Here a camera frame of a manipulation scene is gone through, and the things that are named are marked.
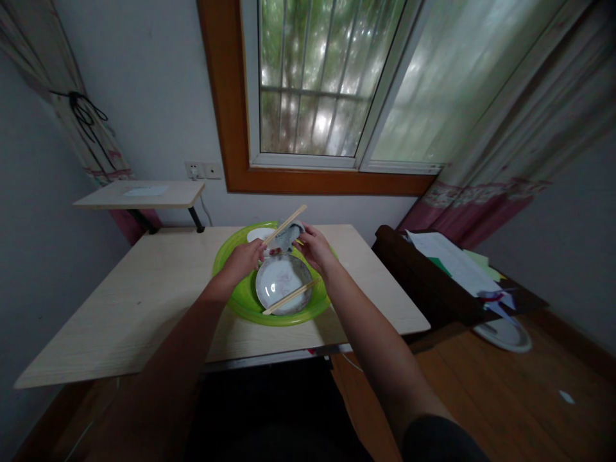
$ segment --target hand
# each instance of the hand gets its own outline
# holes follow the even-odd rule
[[[259,269],[259,260],[263,261],[263,251],[266,248],[261,239],[237,246],[229,255],[221,273],[235,286],[238,285],[252,270]]]
[[[308,223],[302,222],[306,232],[300,234],[299,240],[293,243],[293,246],[299,250],[306,261],[323,276],[323,272],[327,271],[332,265],[336,265],[338,260],[332,252],[327,239],[319,230]]]

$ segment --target yellow paper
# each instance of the yellow paper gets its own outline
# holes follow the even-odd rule
[[[496,282],[501,280],[501,274],[496,269],[490,267],[489,260],[486,256],[479,255],[478,253],[471,252],[470,250],[465,250],[464,253],[467,254],[475,263],[477,263],[492,280]]]

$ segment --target black cord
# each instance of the black cord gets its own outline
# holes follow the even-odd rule
[[[85,135],[90,139],[90,141],[95,142],[101,148],[101,151],[103,152],[103,155],[107,159],[107,162],[109,162],[109,165],[111,166],[111,168],[113,170],[117,170],[114,167],[113,163],[111,162],[111,159],[109,159],[109,156],[107,155],[107,151],[105,150],[102,143],[96,136],[96,133],[94,133],[94,128],[93,128],[94,127],[94,117],[90,113],[88,106],[90,106],[90,108],[94,111],[94,113],[101,120],[104,120],[104,121],[109,120],[107,115],[103,111],[101,111],[98,107],[94,106],[94,103],[90,101],[90,99],[86,95],[81,94],[79,92],[69,92],[68,94],[66,94],[66,93],[59,93],[59,92],[49,90],[49,93],[53,93],[58,96],[64,96],[65,98],[69,98],[69,104],[71,106],[71,110],[73,111],[73,115],[79,122],[79,126],[81,127],[82,132],[85,133]],[[94,157],[94,160],[96,161],[99,168],[101,169],[103,174],[105,174],[108,180],[109,177],[105,173],[105,169],[103,169],[103,166],[101,165],[99,160],[96,158],[92,150],[90,150],[90,154],[92,154],[92,157]]]

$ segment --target green paper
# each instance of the green paper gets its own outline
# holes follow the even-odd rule
[[[443,270],[445,273],[447,273],[447,276],[451,277],[451,273],[449,271],[447,271],[447,268],[445,267],[443,262],[440,261],[440,259],[438,259],[436,257],[428,257],[428,260],[430,260],[432,263],[437,265],[441,270]]]
[[[496,269],[490,267],[487,257],[471,252],[470,250],[465,250],[464,253],[467,254],[475,263],[477,263],[492,280],[496,282],[501,280],[501,274]]]

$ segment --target electrical outlet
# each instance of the electrical outlet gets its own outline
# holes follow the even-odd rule
[[[220,164],[204,164],[205,177],[209,180],[220,180],[223,177],[223,172],[220,169]]]
[[[205,178],[205,172],[201,162],[187,160],[184,162],[184,167],[186,167],[186,174],[191,180],[203,180]]]

